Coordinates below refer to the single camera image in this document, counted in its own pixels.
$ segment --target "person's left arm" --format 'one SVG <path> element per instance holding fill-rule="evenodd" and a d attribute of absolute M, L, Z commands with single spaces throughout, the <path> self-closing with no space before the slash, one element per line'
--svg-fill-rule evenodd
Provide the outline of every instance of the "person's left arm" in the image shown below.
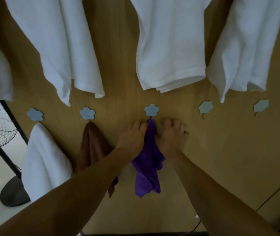
<path fill-rule="evenodd" d="M 114 178 L 142 151 L 146 130 L 146 122 L 128 126 L 120 134 L 115 150 L 2 224 L 0 236 L 77 235 Z"/>

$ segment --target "black round base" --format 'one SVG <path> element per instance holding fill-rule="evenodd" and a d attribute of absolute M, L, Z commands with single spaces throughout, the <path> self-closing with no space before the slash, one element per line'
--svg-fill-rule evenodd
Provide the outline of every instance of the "black round base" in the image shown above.
<path fill-rule="evenodd" d="M 0 201 L 8 207 L 21 206 L 30 202 L 30 198 L 24 190 L 23 183 L 20 178 L 15 176 L 8 181 L 1 190 Z"/>

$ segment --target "forearm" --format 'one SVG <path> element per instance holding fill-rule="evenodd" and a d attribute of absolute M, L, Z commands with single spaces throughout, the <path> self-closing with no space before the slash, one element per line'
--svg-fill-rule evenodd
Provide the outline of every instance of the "forearm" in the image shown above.
<path fill-rule="evenodd" d="M 176 170 L 210 235 L 280 235 L 260 215 L 215 182 L 181 151 L 169 153 L 166 158 Z"/>
<path fill-rule="evenodd" d="M 129 162 L 123 151 L 112 151 L 5 222 L 0 235 L 78 234 Z"/>

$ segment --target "brown towel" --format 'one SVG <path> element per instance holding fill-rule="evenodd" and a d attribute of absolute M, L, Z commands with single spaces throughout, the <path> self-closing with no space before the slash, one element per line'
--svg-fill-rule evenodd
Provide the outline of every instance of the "brown towel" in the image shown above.
<path fill-rule="evenodd" d="M 75 173 L 78 173 L 89 167 L 91 164 L 103 159 L 111 153 L 111 151 L 111 146 L 97 126 L 92 122 L 88 122 L 83 131 Z M 115 185 L 117 183 L 118 178 L 116 177 L 108 189 L 109 197 L 114 193 Z"/>

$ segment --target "person's left hand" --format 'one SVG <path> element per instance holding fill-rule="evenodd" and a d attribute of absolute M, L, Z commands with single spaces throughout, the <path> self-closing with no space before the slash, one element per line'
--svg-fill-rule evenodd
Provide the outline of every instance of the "person's left hand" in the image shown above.
<path fill-rule="evenodd" d="M 138 120 L 130 124 L 119 135 L 116 149 L 126 152 L 130 156 L 130 160 L 136 158 L 143 149 L 147 127 L 147 122 L 140 122 Z"/>

